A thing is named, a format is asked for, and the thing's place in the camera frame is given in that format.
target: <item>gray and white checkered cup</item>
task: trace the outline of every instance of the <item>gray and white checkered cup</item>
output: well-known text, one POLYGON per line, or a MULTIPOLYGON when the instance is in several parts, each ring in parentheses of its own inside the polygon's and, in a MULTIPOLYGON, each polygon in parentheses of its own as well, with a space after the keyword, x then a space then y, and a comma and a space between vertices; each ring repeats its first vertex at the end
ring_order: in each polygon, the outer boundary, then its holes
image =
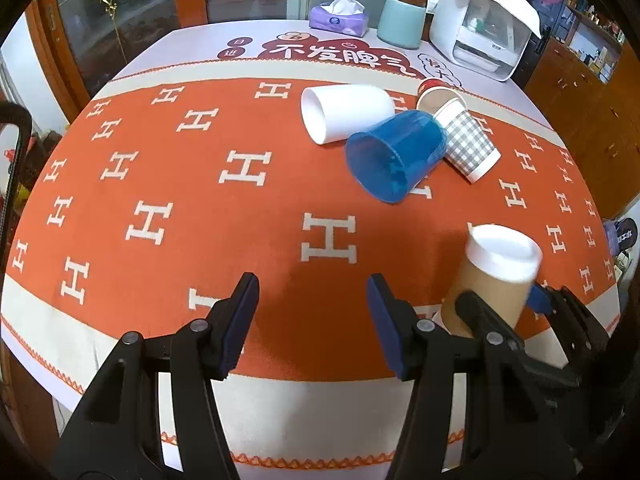
POLYGON ((445 158, 473 183, 489 171, 500 152, 457 97, 445 103, 433 117, 447 133, 445 158))

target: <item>tissue box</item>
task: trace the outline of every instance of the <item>tissue box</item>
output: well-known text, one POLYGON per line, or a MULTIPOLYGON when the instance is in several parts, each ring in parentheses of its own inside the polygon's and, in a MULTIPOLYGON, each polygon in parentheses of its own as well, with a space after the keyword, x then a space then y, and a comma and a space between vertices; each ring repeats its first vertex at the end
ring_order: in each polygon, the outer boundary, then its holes
POLYGON ((368 30, 367 23, 369 23, 369 17, 364 12, 338 15, 324 10, 321 6, 315 6, 309 11, 309 27, 358 38, 363 37, 368 30))

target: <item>wooden cabinet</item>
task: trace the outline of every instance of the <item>wooden cabinet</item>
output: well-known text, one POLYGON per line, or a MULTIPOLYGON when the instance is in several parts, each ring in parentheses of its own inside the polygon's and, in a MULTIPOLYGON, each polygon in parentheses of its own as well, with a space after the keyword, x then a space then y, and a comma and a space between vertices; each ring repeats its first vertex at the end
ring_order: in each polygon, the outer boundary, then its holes
POLYGON ((550 40, 525 92, 560 135, 603 218, 640 192, 640 62, 625 45, 608 85, 550 40))

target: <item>blue cup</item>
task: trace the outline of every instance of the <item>blue cup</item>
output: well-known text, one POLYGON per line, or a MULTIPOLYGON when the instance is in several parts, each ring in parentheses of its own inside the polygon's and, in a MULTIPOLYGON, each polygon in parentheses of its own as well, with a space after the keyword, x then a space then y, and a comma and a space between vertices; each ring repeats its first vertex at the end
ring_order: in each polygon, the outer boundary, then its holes
POLYGON ((382 202, 400 202, 444 156, 447 137, 431 114, 407 110, 347 140, 347 165, 382 202))

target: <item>wooden lid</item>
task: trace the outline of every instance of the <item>wooden lid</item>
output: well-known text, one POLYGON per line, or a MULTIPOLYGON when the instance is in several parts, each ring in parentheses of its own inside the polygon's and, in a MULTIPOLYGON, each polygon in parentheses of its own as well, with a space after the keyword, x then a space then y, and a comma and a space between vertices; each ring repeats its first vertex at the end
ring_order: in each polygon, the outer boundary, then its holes
POLYGON ((399 2, 403 2, 409 5, 415 5, 416 7, 426 7, 426 2, 422 0, 398 0, 399 2))

